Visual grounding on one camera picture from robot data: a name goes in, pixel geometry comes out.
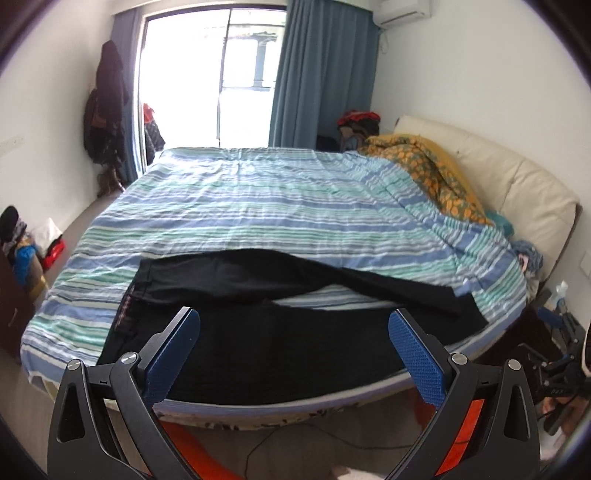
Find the right hand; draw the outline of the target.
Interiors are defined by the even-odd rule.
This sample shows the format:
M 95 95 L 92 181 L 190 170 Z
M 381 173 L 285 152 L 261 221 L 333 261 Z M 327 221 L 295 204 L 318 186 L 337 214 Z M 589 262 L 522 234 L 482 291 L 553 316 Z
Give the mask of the right hand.
M 589 405 L 589 400 L 581 396 L 546 397 L 542 402 L 541 416 L 543 429 L 549 435 L 559 430 L 570 437 L 576 430 Z

